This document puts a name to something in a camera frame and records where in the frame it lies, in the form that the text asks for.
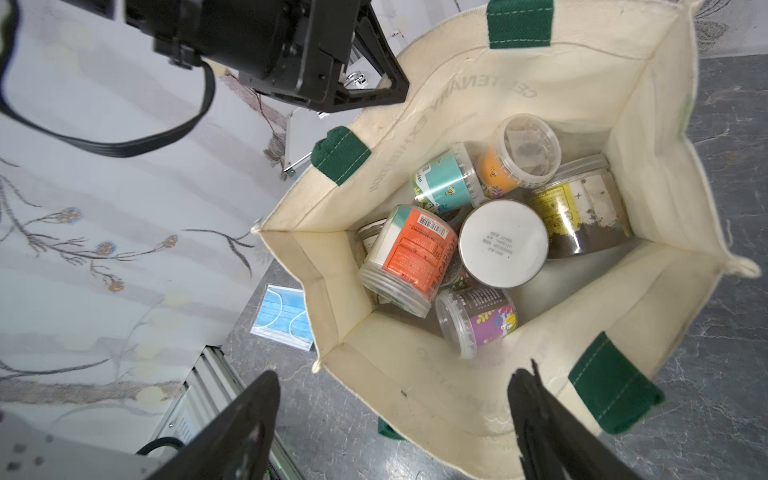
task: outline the floral wallpaper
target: floral wallpaper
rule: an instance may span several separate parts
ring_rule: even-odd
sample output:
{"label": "floral wallpaper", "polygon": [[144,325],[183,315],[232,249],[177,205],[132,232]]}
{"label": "floral wallpaper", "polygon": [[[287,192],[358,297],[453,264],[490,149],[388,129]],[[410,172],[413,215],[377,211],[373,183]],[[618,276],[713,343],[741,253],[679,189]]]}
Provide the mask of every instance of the floral wallpaper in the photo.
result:
{"label": "floral wallpaper", "polygon": [[[5,94],[99,141],[194,115],[202,74],[59,0],[22,1]],[[227,71],[186,138],[140,157],[79,151],[0,117],[0,403],[37,427],[135,452],[271,261],[248,232],[290,187],[284,105]]]}

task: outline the green strap loop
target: green strap loop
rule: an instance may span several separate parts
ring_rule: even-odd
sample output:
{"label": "green strap loop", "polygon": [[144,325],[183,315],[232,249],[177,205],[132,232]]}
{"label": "green strap loop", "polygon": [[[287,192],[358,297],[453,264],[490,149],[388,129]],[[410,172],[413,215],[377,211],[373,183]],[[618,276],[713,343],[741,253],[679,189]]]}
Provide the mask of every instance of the green strap loop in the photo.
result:
{"label": "green strap loop", "polygon": [[371,150],[347,127],[336,127],[312,149],[312,165],[336,185],[343,184],[371,156]]}
{"label": "green strap loop", "polygon": [[664,392],[619,352],[605,332],[594,339],[568,379],[600,428],[614,435],[626,432],[664,401]]}
{"label": "green strap loop", "polygon": [[485,10],[491,48],[548,47],[553,0],[491,0]]}

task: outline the plastic jar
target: plastic jar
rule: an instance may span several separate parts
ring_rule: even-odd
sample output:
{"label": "plastic jar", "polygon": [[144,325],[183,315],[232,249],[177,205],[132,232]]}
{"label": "plastic jar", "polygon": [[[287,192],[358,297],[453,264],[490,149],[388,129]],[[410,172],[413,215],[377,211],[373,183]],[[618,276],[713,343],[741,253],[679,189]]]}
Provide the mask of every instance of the plastic jar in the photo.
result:
{"label": "plastic jar", "polygon": [[477,281],[469,275],[467,269],[464,268],[462,263],[462,256],[458,254],[458,249],[453,253],[451,263],[448,264],[448,269],[445,271],[445,276],[440,283],[440,290],[450,289],[451,291],[463,290],[470,286],[477,285]]}
{"label": "plastic jar", "polygon": [[398,205],[360,267],[362,284],[425,318],[451,262],[456,234],[435,214]]}
{"label": "plastic jar", "polygon": [[384,223],[386,223],[386,218],[369,223],[357,230],[357,240],[362,243],[362,248],[366,251],[366,254],[376,242],[376,238],[379,236],[379,232],[382,231]]}
{"label": "plastic jar", "polygon": [[603,154],[568,162],[546,185],[526,195],[525,202],[547,227],[549,258],[599,252],[634,236],[608,168]]}
{"label": "plastic jar", "polygon": [[435,313],[442,335],[463,359],[474,358],[479,347],[502,338],[518,325],[509,295],[485,285],[441,292],[435,298]]}
{"label": "plastic jar", "polygon": [[448,151],[413,174],[412,182],[416,202],[438,215],[464,205],[478,207],[488,199],[463,143],[451,144]]}
{"label": "plastic jar", "polygon": [[560,167],[560,142],[539,117],[519,114],[496,130],[475,169],[485,195],[500,198],[517,187],[544,185]]}
{"label": "plastic jar", "polygon": [[548,248],[544,222],[530,207],[513,200],[494,200],[476,208],[458,239],[469,274],[496,288],[512,288],[536,276]]}

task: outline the black cable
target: black cable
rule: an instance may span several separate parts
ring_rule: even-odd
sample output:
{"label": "black cable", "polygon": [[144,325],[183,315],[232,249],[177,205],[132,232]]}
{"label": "black cable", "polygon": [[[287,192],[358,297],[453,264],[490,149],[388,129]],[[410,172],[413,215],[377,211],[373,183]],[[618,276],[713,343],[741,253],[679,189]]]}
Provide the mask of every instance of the black cable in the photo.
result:
{"label": "black cable", "polygon": [[136,455],[146,455],[152,450],[158,449],[160,447],[171,447],[174,450],[179,451],[184,447],[184,442],[174,437],[160,437],[159,439],[152,440],[145,446],[138,449]]}
{"label": "black cable", "polygon": [[118,143],[101,143],[96,141],[85,140],[83,138],[68,137],[66,135],[57,134],[47,128],[41,127],[20,114],[8,104],[5,100],[3,93],[5,86],[5,74],[8,71],[8,66],[11,64],[13,58],[14,48],[16,44],[16,33],[18,25],[21,22],[21,10],[18,7],[18,0],[10,0],[11,12],[5,18],[2,26],[2,53],[0,54],[0,113],[3,113],[10,118],[18,121],[30,127],[36,131],[50,135],[61,141],[65,141],[68,144],[80,148],[85,151],[89,151],[94,154],[104,155],[106,157],[135,157],[136,155],[145,154],[148,151],[157,150],[158,148],[170,145],[175,141],[179,141],[184,135],[192,131],[197,125],[197,122],[208,112],[210,104],[214,101],[214,93],[216,91],[216,80],[214,77],[214,71],[210,65],[205,61],[201,62],[203,72],[205,74],[205,92],[203,95],[203,103],[200,106],[200,113],[191,118],[189,121],[179,125],[178,127],[171,128],[168,131],[164,131],[159,134],[150,135],[148,137],[137,138],[136,140],[124,141]]}

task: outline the face mask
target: face mask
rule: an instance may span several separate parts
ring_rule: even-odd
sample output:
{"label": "face mask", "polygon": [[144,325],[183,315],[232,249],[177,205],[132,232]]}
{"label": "face mask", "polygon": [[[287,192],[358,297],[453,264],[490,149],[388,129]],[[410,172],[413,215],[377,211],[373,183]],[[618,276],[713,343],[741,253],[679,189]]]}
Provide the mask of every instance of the face mask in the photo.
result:
{"label": "face mask", "polygon": [[309,350],[314,341],[304,291],[269,284],[250,331],[254,335]]}

